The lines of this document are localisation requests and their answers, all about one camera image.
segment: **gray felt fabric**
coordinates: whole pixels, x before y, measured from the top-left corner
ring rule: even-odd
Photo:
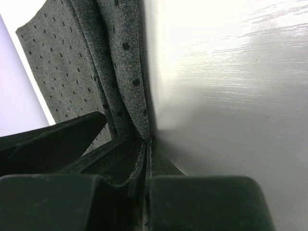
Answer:
[[[47,0],[16,33],[56,122],[93,111],[108,121],[88,151],[150,126],[137,0]]]

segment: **white background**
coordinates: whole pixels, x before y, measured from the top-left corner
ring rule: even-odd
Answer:
[[[55,124],[15,33],[45,1],[0,0],[0,136]]]

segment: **dotted gray material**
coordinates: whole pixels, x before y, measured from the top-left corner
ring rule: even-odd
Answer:
[[[150,136],[141,68],[141,16],[137,0],[97,0],[107,25],[117,84],[129,115],[144,139]]]
[[[89,151],[134,126],[150,136],[140,25],[136,0],[47,0],[16,32],[56,122],[106,115],[108,126]]]
[[[100,111],[112,124],[90,51],[67,1],[48,0],[16,33],[56,123]],[[111,140],[108,125],[87,152]]]

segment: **wood grain texture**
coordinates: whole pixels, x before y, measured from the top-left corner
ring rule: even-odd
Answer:
[[[246,175],[278,231],[308,230],[308,2],[146,2],[159,148],[188,175]]]

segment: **white panel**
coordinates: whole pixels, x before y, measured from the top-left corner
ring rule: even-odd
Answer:
[[[308,2],[145,2],[160,150],[254,178],[277,230],[307,231]]]
[[[0,16],[0,137],[48,125]]]
[[[35,16],[45,2],[46,0],[0,0],[0,15],[7,27],[48,123],[49,125],[54,125],[55,121],[50,113],[46,101],[44,100],[39,86],[34,79],[22,45],[15,33],[19,27],[29,22]]]

